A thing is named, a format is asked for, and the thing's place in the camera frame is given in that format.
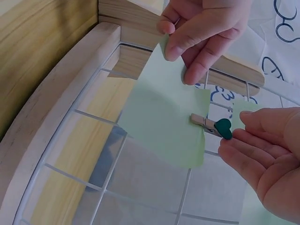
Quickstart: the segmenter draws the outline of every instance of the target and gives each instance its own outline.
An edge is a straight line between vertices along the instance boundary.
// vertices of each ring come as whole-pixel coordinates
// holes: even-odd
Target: wire grid panel
[[[99,67],[99,70],[123,77],[133,77],[104,67]],[[196,84],[195,88],[211,90],[211,107],[208,117],[212,120],[223,117],[231,118],[232,100],[237,98],[256,104],[261,104],[261,99],[272,98],[272,102],[266,101],[271,105],[263,104],[266,107],[284,107],[287,101],[264,89],[260,92],[260,96],[250,97],[248,83],[245,83],[247,96],[241,96],[222,87],[208,85],[208,76],[207,74],[205,84]],[[96,77],[96,75],[93,76],[89,82],[92,83]],[[210,144],[206,146],[205,161],[201,168],[184,170],[166,165],[128,137],[126,132],[118,127],[117,121],[109,121],[78,110],[81,96],[88,91],[88,87],[89,85],[86,85],[85,90],[70,108],[37,168],[37,174],[47,168],[86,187],[73,224],[184,225],[198,224],[199,221],[202,221],[203,225],[239,223],[246,183],[218,156],[217,149],[220,140],[218,137],[205,134],[206,143]],[[51,158],[49,155],[53,145],[58,141],[59,136],[64,135],[64,127],[74,116],[86,117],[95,123],[98,121],[112,126],[112,131],[106,141],[109,150],[105,150],[105,144],[93,171],[94,176],[92,174],[88,181],[67,173],[47,161]],[[118,144],[111,149],[109,142],[118,142]],[[107,161],[110,163],[103,169],[101,165]],[[103,170],[105,173],[99,180],[99,173]],[[20,224],[30,225],[30,217],[24,217],[24,211],[26,211],[24,209],[35,194],[36,180],[33,178],[30,181],[21,202],[16,217],[16,221]]]

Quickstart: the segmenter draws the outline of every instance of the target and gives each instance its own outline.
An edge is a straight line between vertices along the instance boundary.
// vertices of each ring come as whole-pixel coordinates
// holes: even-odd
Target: fingernail
[[[183,50],[177,46],[174,46],[171,49],[166,50],[166,59],[173,62],[177,60],[181,54],[183,54]]]
[[[251,113],[252,113],[251,111],[242,111],[242,112],[240,112],[241,115],[249,115]]]

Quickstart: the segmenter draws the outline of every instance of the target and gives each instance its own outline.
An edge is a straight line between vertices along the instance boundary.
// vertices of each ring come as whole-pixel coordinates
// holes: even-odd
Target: wooden wall
[[[35,88],[97,22],[97,0],[0,0],[0,140]]]

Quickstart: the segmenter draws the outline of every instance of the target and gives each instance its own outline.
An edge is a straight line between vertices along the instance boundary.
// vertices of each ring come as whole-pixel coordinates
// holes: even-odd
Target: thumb
[[[289,150],[300,159],[300,107],[241,112],[240,119],[246,130],[250,128],[283,137]]]
[[[169,38],[165,49],[166,59],[175,61],[188,48],[230,29],[234,25],[229,8],[205,9],[182,26]]]

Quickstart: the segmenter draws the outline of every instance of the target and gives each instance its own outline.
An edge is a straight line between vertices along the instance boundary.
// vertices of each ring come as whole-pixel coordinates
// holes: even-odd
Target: wooden frame
[[[158,15],[157,8],[138,1],[99,1],[100,24],[80,40],[42,81],[0,143],[0,221],[3,224],[12,224],[26,186],[47,144],[99,65],[105,63],[120,42],[153,49],[161,37],[156,31]],[[141,62],[132,67],[117,64],[115,69],[137,78],[150,53],[126,47],[120,51],[128,56],[128,60],[139,59]],[[118,55],[114,57],[109,66],[111,68],[121,60]],[[246,95],[246,92],[241,80],[258,86],[264,84],[260,69],[229,56],[221,57],[214,68],[233,74],[235,78],[210,72],[210,84],[242,95]],[[257,86],[249,86],[250,95],[258,91]]]

